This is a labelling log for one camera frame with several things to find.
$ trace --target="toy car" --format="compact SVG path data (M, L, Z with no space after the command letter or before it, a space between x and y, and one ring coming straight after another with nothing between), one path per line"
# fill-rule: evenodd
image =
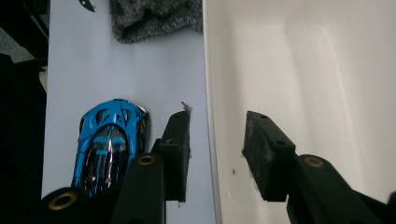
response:
M72 187L93 196L119 184L131 159L145 151L148 117L143 107L120 99L88 111L79 124Z

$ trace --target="black plastic bracket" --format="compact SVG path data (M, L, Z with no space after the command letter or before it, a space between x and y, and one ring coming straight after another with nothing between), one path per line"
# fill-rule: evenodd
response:
M247 112L243 154L265 201L289 195L291 223L395 223L395 193L381 203L353 190L328 161L294 151L267 116Z
M151 150L163 157L166 201L186 201L187 172L190 159L190 111L172 115Z
M163 158L156 153L132 159L120 189L113 224L165 223Z

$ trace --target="screw hole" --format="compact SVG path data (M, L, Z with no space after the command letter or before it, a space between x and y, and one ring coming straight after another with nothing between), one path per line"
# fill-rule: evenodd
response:
M315 167L315 168L323 168L324 167L324 163L323 161L321 161L318 158L315 157L307 157L304 160L308 165Z
M53 211L62 210L71 204L73 204L77 199L77 194L73 191L67 191L49 202L49 209Z
M144 156L139 158L137 161L140 165L150 165L155 162L155 158L152 156Z

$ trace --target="white table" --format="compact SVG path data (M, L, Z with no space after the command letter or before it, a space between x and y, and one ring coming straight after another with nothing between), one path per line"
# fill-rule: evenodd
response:
M168 223L215 223L205 94L204 36L184 28L132 45L111 33L108 1L51 1L43 197L71 184L78 125L114 98L150 113L151 148L172 114L192 107L187 201L167 204Z

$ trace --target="gray fabric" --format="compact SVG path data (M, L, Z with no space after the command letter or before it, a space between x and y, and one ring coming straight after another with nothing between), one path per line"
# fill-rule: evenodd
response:
M110 0L114 36L132 44L184 26L202 32L202 0Z

